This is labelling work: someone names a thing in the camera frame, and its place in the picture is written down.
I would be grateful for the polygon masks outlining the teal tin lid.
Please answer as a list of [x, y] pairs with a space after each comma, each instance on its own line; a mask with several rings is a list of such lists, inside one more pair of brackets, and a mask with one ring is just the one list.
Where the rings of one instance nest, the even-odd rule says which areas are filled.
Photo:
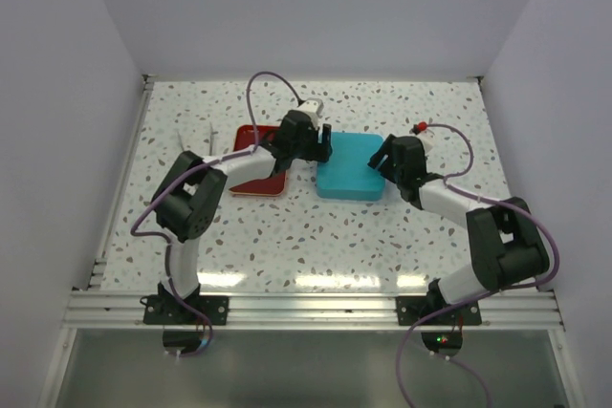
[[335, 132], [331, 137], [333, 153], [326, 163], [317, 165], [317, 182], [373, 183], [385, 179], [368, 166], [383, 138], [376, 134]]

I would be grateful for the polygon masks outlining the metal tongs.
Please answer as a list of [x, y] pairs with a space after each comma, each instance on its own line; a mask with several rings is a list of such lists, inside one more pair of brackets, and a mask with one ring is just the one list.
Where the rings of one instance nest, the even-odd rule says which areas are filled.
[[211, 122], [200, 120], [176, 129], [175, 133], [180, 151], [191, 151], [200, 157], [214, 154], [215, 131]]

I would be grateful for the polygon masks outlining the teal tin box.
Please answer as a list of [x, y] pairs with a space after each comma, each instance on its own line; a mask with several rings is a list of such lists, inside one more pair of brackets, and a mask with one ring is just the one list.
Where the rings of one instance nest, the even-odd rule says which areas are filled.
[[377, 201], [383, 196], [384, 183], [317, 182], [317, 195], [323, 199], [345, 201]]

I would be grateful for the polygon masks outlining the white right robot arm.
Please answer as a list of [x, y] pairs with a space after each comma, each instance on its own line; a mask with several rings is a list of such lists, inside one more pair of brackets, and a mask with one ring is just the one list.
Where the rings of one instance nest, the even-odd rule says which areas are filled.
[[434, 323], [447, 324], [467, 301], [536, 278], [550, 268], [550, 255], [523, 200], [472, 199], [453, 191], [441, 175], [427, 170], [426, 147], [418, 138], [388, 136], [368, 166], [395, 184], [405, 202], [468, 234], [470, 262], [429, 283], [426, 313]]

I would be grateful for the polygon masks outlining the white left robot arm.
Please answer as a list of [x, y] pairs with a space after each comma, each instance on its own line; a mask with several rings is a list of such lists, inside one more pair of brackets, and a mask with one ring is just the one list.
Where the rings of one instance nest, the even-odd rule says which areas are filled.
[[332, 156], [332, 128], [319, 116], [291, 110], [270, 134], [223, 157], [179, 155], [153, 197], [156, 223], [168, 230], [169, 249], [162, 285], [171, 295], [164, 311], [177, 324], [188, 324], [198, 314], [197, 260], [200, 238], [213, 223], [226, 190], [287, 171], [293, 161], [326, 163]]

